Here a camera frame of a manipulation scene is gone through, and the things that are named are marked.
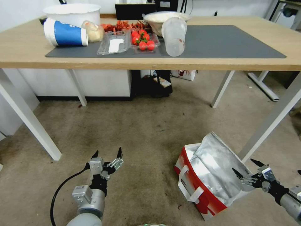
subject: table top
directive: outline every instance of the table top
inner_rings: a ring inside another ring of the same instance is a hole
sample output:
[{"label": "table top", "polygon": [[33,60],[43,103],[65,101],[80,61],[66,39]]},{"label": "table top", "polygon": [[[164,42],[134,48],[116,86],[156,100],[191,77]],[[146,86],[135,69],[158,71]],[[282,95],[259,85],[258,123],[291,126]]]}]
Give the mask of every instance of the table top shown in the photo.
[{"label": "table top", "polygon": [[[116,23],[102,19],[102,23]],[[188,25],[234,25],[287,57],[284,59],[56,58],[39,20],[0,33],[1,68],[160,69],[160,70],[301,70],[301,34],[259,17],[193,17]]]}]

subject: shopping bag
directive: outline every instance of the shopping bag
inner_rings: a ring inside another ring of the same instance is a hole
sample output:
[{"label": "shopping bag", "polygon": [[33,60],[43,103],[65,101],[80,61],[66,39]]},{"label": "shopping bag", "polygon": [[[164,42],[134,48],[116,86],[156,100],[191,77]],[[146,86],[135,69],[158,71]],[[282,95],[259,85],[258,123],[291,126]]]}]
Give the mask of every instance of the shopping bag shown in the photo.
[{"label": "shopping bag", "polygon": [[173,77],[177,78],[183,78],[189,81],[193,81],[196,70],[171,70],[170,73],[172,74]]},{"label": "shopping bag", "polygon": [[187,201],[194,202],[204,220],[229,207],[254,188],[242,184],[232,171],[252,175],[235,153],[214,133],[202,143],[185,145],[174,170],[178,187]]}]

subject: blue cup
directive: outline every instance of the blue cup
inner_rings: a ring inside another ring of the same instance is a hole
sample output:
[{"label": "blue cup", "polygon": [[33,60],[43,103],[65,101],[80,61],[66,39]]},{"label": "blue cup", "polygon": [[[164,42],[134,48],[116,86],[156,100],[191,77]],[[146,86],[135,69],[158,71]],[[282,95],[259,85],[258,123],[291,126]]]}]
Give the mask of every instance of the blue cup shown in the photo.
[{"label": "blue cup", "polygon": [[44,34],[54,46],[87,46],[86,29],[48,18],[44,23]]}]

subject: tomato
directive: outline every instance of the tomato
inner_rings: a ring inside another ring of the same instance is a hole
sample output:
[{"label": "tomato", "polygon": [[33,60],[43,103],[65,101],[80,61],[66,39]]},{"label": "tomato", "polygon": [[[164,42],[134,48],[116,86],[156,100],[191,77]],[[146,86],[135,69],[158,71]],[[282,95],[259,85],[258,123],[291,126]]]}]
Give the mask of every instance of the tomato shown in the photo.
[{"label": "tomato", "polygon": [[132,38],[135,37],[135,36],[139,36],[139,34],[138,34],[137,31],[133,31],[133,32],[132,32]]},{"label": "tomato", "polygon": [[146,45],[147,45],[147,49],[148,49],[149,51],[153,51],[153,50],[155,49],[155,43],[154,43],[154,41],[148,41],[148,42],[146,43]]},{"label": "tomato", "polygon": [[145,42],[140,42],[139,43],[139,48],[140,48],[140,50],[145,50],[146,49],[146,43]]},{"label": "tomato", "polygon": [[145,39],[146,39],[146,41],[149,41],[149,40],[150,40],[150,36],[149,36],[149,34],[145,34],[145,35],[143,35],[143,38],[145,38]]},{"label": "tomato", "polygon": [[140,42],[139,41],[139,35],[132,38],[132,44],[133,45],[137,46],[139,42]]},{"label": "tomato", "polygon": [[140,30],[139,34],[142,34],[142,33],[147,34],[147,32],[145,30]]}]

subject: gray desk mat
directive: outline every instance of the gray desk mat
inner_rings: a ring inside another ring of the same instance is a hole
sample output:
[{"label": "gray desk mat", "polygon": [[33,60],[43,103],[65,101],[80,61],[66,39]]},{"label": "gray desk mat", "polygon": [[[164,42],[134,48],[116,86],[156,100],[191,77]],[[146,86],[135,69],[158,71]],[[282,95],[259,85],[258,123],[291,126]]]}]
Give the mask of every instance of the gray desk mat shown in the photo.
[{"label": "gray desk mat", "polygon": [[[172,58],[166,53],[163,38],[152,53],[123,53],[98,56],[99,42],[88,46],[59,46],[46,57],[84,58]],[[233,25],[187,26],[185,50],[176,58],[286,58],[248,33]]]}]

